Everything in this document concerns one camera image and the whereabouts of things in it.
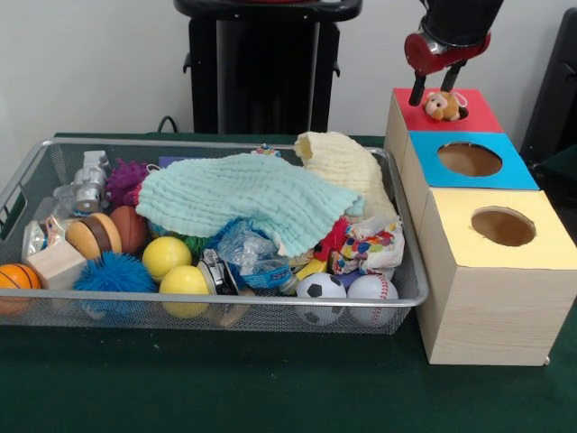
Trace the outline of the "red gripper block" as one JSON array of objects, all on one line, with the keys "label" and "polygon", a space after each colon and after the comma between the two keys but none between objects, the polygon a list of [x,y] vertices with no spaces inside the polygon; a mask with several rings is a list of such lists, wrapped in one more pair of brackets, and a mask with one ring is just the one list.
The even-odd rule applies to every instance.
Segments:
[{"label": "red gripper block", "polygon": [[405,56],[409,66],[416,72],[415,81],[409,97],[411,106],[419,106],[425,91],[426,76],[449,68],[441,86],[443,92],[451,92],[458,75],[467,62],[480,56],[490,45],[488,33],[479,44],[471,46],[453,46],[435,41],[428,33],[419,30],[412,32],[404,44]]}]

